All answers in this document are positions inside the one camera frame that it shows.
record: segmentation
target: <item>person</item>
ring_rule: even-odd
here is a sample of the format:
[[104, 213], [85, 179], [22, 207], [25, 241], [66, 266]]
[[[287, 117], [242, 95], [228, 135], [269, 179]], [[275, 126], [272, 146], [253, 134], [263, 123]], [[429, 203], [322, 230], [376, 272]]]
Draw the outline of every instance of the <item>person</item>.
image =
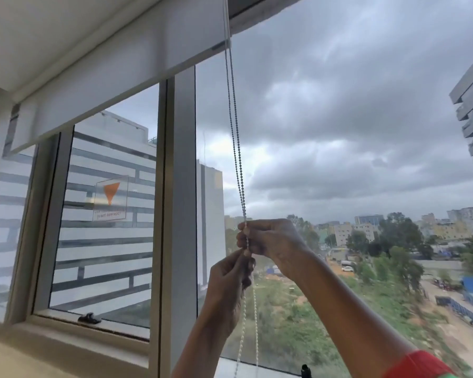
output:
[[224, 343], [240, 318], [244, 291], [251, 285], [253, 254], [273, 260], [301, 289], [354, 378], [454, 376], [443, 362], [418, 350], [361, 301], [307, 247], [292, 222], [253, 220], [238, 228], [241, 249], [210, 270], [205, 303], [172, 378], [214, 377]]

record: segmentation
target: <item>person's left hand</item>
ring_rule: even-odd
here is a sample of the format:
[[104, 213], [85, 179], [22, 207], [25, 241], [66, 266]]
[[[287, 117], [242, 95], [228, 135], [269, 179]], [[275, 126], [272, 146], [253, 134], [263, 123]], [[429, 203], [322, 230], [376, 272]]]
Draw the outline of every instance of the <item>person's left hand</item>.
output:
[[237, 250], [210, 269], [207, 295], [200, 317], [228, 337], [240, 318], [241, 299], [251, 285], [256, 260], [248, 250]]

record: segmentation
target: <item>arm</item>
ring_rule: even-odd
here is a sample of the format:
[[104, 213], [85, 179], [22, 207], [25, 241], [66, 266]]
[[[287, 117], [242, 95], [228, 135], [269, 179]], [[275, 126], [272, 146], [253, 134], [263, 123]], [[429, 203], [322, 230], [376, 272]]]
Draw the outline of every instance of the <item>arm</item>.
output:
[[305, 245], [289, 220], [240, 224], [238, 245], [270, 257], [302, 290], [356, 378], [381, 377], [416, 350]]
[[219, 261], [210, 270], [207, 294], [172, 378], [212, 378], [228, 336], [240, 318], [240, 303], [251, 285], [256, 261], [243, 249]]

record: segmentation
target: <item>ceiling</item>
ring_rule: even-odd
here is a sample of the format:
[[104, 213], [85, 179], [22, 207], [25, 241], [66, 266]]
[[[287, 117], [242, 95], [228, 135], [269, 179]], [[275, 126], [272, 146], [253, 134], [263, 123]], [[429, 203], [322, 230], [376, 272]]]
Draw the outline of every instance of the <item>ceiling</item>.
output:
[[17, 92], [92, 32], [107, 30], [94, 47], [157, 1], [0, 0], [0, 88]]

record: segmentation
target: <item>white beaded chain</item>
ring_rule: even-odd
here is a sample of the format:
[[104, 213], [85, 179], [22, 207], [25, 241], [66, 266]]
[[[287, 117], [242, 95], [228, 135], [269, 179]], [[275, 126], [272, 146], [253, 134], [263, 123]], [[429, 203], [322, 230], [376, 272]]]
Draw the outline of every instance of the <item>white beaded chain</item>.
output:
[[[240, 154], [240, 135], [239, 135], [239, 128], [238, 128], [238, 117], [236, 115], [236, 108], [237, 108], [237, 99], [235, 96], [235, 85], [234, 85], [234, 77], [233, 77], [233, 56], [232, 56], [232, 45], [231, 45], [231, 34], [229, 31], [229, 13], [228, 13], [228, 0], [223, 0], [224, 1], [224, 58], [226, 60], [226, 82], [227, 82], [227, 88], [228, 88], [228, 108], [229, 108], [229, 125], [232, 129], [232, 140], [233, 140], [233, 158], [235, 160], [235, 171], [237, 175], [237, 186], [238, 186], [238, 192], [240, 195], [240, 204], [241, 204], [241, 209], [242, 213], [244, 216], [244, 223], [247, 225], [247, 214], [246, 214], [246, 208], [245, 208], [245, 193], [244, 193], [244, 175], [242, 172], [242, 167], [241, 167], [241, 154]], [[229, 53], [229, 69], [231, 70], [231, 73], [228, 71], [228, 53]], [[235, 135], [233, 131], [233, 118], [232, 118], [232, 98], [231, 98], [231, 92], [229, 89], [229, 76], [231, 74], [231, 81], [232, 81], [232, 91], [233, 91], [233, 110], [234, 110], [234, 116], [235, 116], [235, 132], [237, 133], [237, 140], [236, 140], [236, 147], [235, 147]], [[249, 239], [247, 239], [247, 249], [249, 248]], [[252, 296], [253, 296], [253, 304], [254, 304], [254, 328], [256, 331], [256, 377], [258, 376], [258, 366], [259, 366], [259, 344], [258, 344], [258, 315], [257, 315], [257, 306], [256, 306], [256, 290], [254, 288], [254, 276], [251, 276], [251, 282], [252, 282]], [[246, 300], [245, 297], [242, 297], [242, 308], [241, 308], [241, 316], [242, 316], [242, 322], [241, 322], [241, 336], [240, 336], [240, 345], [238, 349], [238, 357], [236, 358], [236, 366], [235, 366], [235, 374], [234, 378], [237, 377], [238, 374], [238, 368], [240, 365], [240, 360], [241, 360], [241, 350], [244, 345], [244, 338], [245, 338], [245, 322], [246, 322]]]

